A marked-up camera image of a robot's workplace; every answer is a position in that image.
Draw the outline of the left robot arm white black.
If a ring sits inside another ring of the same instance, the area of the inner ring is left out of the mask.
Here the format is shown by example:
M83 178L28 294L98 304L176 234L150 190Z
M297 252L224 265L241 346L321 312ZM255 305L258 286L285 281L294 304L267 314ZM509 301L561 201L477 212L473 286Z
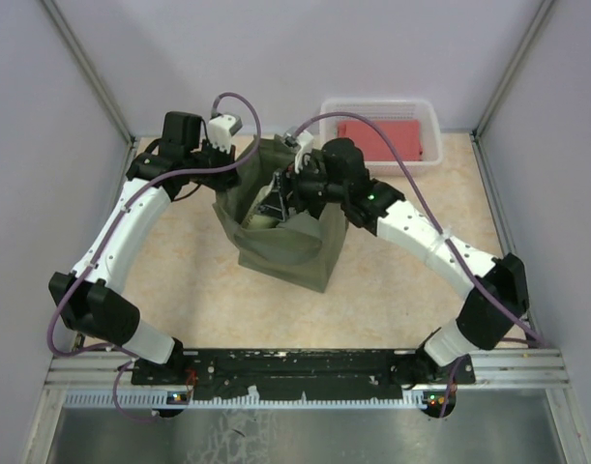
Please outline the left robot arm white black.
M241 127L239 116L218 110L209 120L178 111L165 115L162 136L133 159L117 204L93 244L68 273L50 278L56 310L46 343L53 355L72 355L53 340L54 328L62 322L97 339L97 350L110 348L151 363L154 374L168 384L185 376L181 341L145 322L122 293L149 232L184 186L197 183L220 190L234 185L232 138Z

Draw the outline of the green canvas bag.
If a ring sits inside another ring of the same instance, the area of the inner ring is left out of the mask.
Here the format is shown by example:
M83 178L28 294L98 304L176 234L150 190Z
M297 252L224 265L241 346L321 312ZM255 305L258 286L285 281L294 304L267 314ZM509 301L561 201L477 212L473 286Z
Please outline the green canvas bag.
M319 218L301 213L285 225L256 230L243 226L258 192L293 158L276 137L261 139L258 151L237 168L240 184L218 192L213 208L227 239L239 250L241 266L323 293L348 229L339 205L325 206Z

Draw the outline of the green bottle beige cap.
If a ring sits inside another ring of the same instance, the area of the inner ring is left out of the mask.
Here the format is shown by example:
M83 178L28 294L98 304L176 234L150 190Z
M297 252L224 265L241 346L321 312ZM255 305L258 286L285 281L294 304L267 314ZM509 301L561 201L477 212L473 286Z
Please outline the green bottle beige cap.
M256 195L256 197L252 201L251 206L242 221L243 228L249 229L249 230L261 230L261 229L275 228L278 225L278 223L279 223L278 221L273 221L269 217L263 217L263 216L257 215L255 213L255 208L256 208L259 200L260 200L260 194L258 192L258 194Z

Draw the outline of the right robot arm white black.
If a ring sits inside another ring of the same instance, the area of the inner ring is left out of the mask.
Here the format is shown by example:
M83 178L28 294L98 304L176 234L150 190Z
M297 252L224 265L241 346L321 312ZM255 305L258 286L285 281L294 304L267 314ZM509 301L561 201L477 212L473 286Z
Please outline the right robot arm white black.
M512 253L495 257L435 229L404 194L373 179L363 152L349 138L335 138L295 160L260 189L248 218L255 225L286 225L326 205L340 205L348 222L409 251L444 278L462 298L458 316L417 349L412 380L440 382L452 363L477 350L491 350L528 309L523 262Z

